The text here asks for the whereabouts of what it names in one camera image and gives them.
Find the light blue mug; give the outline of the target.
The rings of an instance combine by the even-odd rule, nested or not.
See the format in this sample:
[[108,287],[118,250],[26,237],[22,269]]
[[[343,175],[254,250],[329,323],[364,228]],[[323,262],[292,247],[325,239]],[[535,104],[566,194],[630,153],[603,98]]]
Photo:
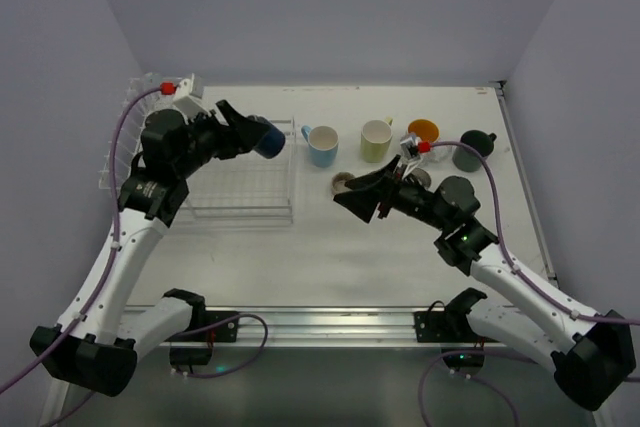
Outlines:
[[301,127],[301,134],[307,142],[311,163],[319,168],[330,167],[337,156],[338,133],[329,126]]

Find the cream brown mug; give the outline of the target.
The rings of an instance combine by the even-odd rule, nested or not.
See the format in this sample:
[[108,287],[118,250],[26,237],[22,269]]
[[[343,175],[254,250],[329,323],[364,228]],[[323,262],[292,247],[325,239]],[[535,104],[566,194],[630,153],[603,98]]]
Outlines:
[[432,184],[431,176],[421,168],[416,168],[405,177],[405,181],[411,185],[420,186],[428,190]]

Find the dark teal wave mug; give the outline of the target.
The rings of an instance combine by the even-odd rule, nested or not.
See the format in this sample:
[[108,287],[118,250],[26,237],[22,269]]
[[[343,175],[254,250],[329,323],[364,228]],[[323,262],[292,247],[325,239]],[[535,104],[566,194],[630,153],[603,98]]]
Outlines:
[[466,131],[453,154],[453,163],[459,170],[472,173],[482,168],[480,158],[487,159],[494,151],[497,135],[481,130]]

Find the clear glass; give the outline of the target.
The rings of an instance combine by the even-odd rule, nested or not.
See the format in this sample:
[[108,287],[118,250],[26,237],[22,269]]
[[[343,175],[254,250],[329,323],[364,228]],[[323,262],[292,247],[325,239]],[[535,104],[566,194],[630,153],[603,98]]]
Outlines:
[[144,76],[140,78],[141,89],[142,91],[149,91],[153,89],[157,89],[163,83],[164,78],[161,74],[158,73],[146,73]]

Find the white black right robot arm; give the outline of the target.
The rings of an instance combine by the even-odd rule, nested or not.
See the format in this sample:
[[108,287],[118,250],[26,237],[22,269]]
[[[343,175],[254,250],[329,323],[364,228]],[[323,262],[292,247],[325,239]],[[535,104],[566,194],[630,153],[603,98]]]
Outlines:
[[633,320],[580,303],[518,260],[477,220],[480,202],[468,179],[449,176],[429,191],[404,178],[406,169],[394,158],[348,180],[333,199],[364,222],[397,210],[438,230],[434,245],[444,262],[515,308],[509,312],[469,289],[448,306],[451,330],[466,328],[530,358],[575,404],[598,410],[636,368]]

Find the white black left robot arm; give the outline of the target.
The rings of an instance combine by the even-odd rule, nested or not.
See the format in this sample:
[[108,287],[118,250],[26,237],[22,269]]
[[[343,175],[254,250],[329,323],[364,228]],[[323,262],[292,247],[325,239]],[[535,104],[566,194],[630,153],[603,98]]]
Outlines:
[[136,320],[121,318],[142,268],[188,197],[188,178],[212,159],[259,151],[269,135],[261,118],[245,117],[225,100],[216,106],[192,119],[175,109],[147,117],[94,266],[56,325],[39,326],[31,336],[31,349],[52,377],[115,397],[159,344],[204,331],[204,298],[177,288]]

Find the white patterned orange-inside mug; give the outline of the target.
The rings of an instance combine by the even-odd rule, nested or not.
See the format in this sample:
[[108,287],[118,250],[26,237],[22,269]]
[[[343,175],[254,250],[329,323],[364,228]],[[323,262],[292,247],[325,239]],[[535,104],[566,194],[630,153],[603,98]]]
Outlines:
[[[439,127],[427,119],[415,119],[411,121],[407,126],[406,132],[408,134],[415,134],[422,141],[427,141],[430,144],[440,141]],[[423,163],[442,163],[449,157],[451,150],[452,148],[450,146],[436,147],[424,155]]]

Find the dark blue mug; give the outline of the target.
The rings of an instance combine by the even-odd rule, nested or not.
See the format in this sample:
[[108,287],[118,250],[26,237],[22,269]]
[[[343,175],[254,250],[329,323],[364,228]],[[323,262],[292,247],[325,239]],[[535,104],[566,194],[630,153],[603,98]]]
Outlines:
[[272,122],[262,116],[251,116],[251,119],[268,127],[265,135],[254,147],[254,151],[265,159],[273,159],[277,157],[283,150],[286,143],[284,133]]

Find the speckled beige small cup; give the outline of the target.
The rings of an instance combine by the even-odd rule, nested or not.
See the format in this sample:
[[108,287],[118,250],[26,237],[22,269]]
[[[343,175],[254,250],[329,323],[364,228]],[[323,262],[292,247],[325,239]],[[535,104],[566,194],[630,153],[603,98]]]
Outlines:
[[350,172],[339,172],[334,175],[330,182],[331,193],[333,195],[350,191],[347,183],[353,180],[355,176]]

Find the pale yellow mug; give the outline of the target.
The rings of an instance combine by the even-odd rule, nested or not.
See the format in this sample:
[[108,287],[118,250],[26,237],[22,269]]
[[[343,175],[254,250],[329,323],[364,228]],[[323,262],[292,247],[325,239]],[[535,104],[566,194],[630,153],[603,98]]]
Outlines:
[[360,155],[367,163],[380,163],[384,160],[391,140],[393,119],[370,120],[361,129]]

